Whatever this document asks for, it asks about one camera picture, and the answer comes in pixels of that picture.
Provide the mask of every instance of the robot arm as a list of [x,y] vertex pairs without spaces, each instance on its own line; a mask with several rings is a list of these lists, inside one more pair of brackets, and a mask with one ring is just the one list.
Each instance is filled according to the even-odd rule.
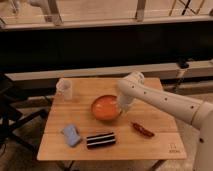
[[125,110],[137,98],[200,130],[194,170],[213,170],[213,104],[149,88],[143,83],[144,76],[140,72],[133,72],[119,80],[118,106]]
[[28,3],[41,8],[46,22],[53,22],[56,26],[62,24],[56,0],[28,0]]

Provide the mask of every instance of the cup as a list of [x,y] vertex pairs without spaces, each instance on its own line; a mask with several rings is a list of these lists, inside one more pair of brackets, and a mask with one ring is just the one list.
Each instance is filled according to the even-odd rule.
[[73,90],[71,81],[63,78],[60,79],[56,84],[56,89],[62,94],[64,100],[72,100]]

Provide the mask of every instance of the red chili pepper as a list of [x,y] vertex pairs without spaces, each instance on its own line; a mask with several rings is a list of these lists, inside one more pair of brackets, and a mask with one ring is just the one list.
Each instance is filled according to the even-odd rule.
[[155,134],[147,129],[145,129],[143,126],[139,125],[138,123],[132,122],[133,128],[135,128],[138,132],[141,134],[147,136],[147,137],[153,137]]

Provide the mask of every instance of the bowl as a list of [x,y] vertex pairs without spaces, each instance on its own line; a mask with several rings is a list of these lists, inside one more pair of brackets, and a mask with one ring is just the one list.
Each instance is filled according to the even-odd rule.
[[91,111],[97,120],[112,121],[120,115],[117,106],[117,96],[103,95],[94,100]]

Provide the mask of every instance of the blue sponge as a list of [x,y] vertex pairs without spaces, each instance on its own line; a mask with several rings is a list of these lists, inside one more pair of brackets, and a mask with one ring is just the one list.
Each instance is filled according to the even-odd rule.
[[81,141],[81,137],[78,135],[77,129],[73,124],[67,125],[62,130],[62,133],[67,139],[67,144],[71,147],[76,146]]

